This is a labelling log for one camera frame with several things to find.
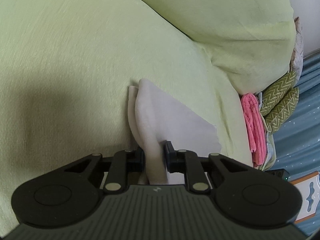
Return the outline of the light grey garment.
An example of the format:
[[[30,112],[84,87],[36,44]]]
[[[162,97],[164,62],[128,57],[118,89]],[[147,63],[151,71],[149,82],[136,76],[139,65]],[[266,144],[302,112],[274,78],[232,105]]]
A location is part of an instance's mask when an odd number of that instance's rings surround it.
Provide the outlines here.
[[[140,184],[184,183],[183,174],[167,171],[163,150],[166,141],[176,150],[191,150],[200,157],[221,151],[214,125],[147,79],[129,87],[127,114],[132,135],[145,154]]]

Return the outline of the light blue folded blanket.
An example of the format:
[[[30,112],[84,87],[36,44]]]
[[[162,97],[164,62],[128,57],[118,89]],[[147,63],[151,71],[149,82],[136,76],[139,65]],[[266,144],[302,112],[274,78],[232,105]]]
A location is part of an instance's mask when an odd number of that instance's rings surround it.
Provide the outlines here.
[[[262,114],[260,113],[264,129],[265,129],[265,137],[266,137],[266,157],[264,160],[263,165],[259,166],[259,170],[261,171],[266,171],[269,170],[275,163],[276,161],[276,150],[274,146],[274,140],[273,140],[273,135],[270,134],[266,128],[266,122]]]

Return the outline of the black power strip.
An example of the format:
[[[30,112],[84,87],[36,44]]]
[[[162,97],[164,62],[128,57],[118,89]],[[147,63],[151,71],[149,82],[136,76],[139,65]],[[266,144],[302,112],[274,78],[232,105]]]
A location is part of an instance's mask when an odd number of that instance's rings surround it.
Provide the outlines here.
[[[290,174],[287,172],[287,170],[281,168],[276,170],[267,170],[265,171],[268,174],[271,174],[273,176],[276,176],[278,178],[281,178],[282,180],[288,181]]]

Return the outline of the pink folded towel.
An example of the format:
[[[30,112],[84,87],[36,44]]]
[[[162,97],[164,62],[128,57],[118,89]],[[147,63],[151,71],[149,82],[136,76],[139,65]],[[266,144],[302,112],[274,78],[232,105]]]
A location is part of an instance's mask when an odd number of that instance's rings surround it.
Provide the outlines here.
[[[265,128],[259,112],[259,102],[254,94],[248,93],[242,96],[241,106],[247,128],[253,166],[258,167],[264,164],[267,155]]]

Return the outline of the white wooden chair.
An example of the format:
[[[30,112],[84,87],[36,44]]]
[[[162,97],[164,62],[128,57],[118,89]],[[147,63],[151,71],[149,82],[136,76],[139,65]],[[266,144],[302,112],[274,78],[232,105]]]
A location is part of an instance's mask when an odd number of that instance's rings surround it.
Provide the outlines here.
[[[292,180],[302,196],[302,206],[295,223],[301,223],[315,216],[319,204],[319,171]]]

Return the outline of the green chevron cushion back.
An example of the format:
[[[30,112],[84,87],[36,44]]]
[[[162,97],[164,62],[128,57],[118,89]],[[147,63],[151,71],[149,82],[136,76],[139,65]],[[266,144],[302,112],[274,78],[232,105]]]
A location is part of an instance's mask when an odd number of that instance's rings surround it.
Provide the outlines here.
[[[268,133],[277,132],[281,125],[293,114],[299,100],[299,88],[291,89],[265,117]]]

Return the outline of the grey textured pillow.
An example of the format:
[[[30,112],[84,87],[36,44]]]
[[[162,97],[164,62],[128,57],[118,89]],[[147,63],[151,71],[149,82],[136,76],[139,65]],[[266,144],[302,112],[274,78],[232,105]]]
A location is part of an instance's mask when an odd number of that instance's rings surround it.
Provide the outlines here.
[[[296,38],[290,60],[290,70],[295,72],[296,80],[299,80],[303,69],[304,37],[300,18],[295,18],[294,22],[296,28]]]

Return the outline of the light green sofa cover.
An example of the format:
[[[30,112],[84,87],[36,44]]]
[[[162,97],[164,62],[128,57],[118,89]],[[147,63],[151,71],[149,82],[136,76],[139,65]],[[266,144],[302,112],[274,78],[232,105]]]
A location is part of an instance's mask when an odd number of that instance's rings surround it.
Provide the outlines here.
[[[133,148],[128,92],[141,79],[252,165],[239,97],[288,72],[295,36],[290,0],[1,0],[1,235],[25,181]]]

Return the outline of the green chevron cushion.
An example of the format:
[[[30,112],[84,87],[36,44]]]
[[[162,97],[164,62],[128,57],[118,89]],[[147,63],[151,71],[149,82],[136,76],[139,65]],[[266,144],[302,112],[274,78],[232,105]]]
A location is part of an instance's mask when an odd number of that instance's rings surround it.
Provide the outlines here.
[[[267,116],[274,107],[280,103],[296,81],[296,72],[289,72],[270,85],[262,93],[262,106],[260,113]]]
[[[293,114],[299,100],[299,88],[291,89],[265,117],[268,133],[277,132],[281,125]]]

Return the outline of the blue star curtain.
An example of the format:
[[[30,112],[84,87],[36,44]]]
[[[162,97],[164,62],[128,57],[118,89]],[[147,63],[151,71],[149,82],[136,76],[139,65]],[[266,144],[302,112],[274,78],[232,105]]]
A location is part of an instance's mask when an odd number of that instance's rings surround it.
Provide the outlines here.
[[[297,107],[273,135],[277,159],[271,170],[287,170],[289,182],[319,171],[319,54],[304,61],[296,87]]]

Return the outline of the green chevron cushion front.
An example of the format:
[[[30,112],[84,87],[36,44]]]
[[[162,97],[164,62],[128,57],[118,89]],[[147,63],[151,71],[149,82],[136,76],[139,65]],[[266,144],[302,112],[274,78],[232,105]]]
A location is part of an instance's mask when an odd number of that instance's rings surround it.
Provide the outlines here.
[[[280,103],[296,81],[296,72],[289,72],[270,85],[262,93],[262,106],[260,113],[267,116],[274,107]]]

